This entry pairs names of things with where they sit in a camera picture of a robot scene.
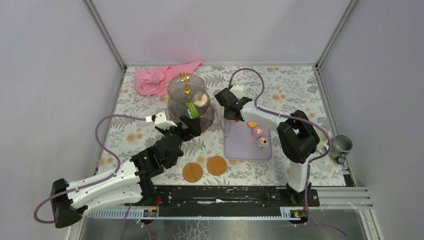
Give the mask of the green striped cake piece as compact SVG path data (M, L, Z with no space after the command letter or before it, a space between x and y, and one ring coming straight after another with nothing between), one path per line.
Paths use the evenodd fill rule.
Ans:
M195 118L198 118L200 116L198 109L193 102L189 102L187 104L187 111L188 111L189 117L191 119L195 119Z

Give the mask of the pink handled tongs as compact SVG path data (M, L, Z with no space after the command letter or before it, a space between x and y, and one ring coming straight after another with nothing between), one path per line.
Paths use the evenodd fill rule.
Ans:
M224 137L227 138L229 136L231 123L227 119L225 119L220 113L220 111L217 109L215 110L215 115L217 117L218 123L221 127Z

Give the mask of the white glazed donut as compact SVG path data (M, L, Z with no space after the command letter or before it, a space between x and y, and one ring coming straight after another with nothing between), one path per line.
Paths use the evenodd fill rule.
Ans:
M203 108L208 104L209 98L206 94L199 95L198 98L193 102L197 108Z

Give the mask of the three-tier glass cake stand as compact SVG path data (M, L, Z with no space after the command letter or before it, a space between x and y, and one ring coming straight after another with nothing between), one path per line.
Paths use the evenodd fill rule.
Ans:
M188 103L193 103L199 96L206 94L208 96L207 105L197 107L201 132L207 131L213 125L215 110L203 78L192 73L182 72L169 82L167 93L169 97L167 104L169 113L177 121L180 116L189 117Z

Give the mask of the grey speckled cake ball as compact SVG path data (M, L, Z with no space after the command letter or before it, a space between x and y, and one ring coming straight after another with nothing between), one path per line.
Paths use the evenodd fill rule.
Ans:
M259 137L256 139L256 145L260 149L266 149L269 146L269 140L266 137Z

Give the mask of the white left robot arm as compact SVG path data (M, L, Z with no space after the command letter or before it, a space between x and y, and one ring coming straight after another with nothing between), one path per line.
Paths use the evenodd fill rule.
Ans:
M120 204L152 204L157 196L152 178L177 164L184 155L182 144L201 135L200 118L180 116L175 123L164 112L143 118L153 122L162 137L116 169L86 179L67 182L61 178L52 184L50 204L57 229L79 222L83 216Z

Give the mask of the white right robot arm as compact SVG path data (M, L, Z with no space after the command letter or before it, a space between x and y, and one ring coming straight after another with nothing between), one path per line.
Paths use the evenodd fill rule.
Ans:
M214 97L219 105L224 107L225 119L253 122L278 134L282 151L290 160L291 168L288 181L291 189L287 191L286 198L293 206L301 205L307 199L307 161L311 159L320 142L306 113L299 109L293 113L277 113L255 105L251 98L237 98L228 88L224 88Z

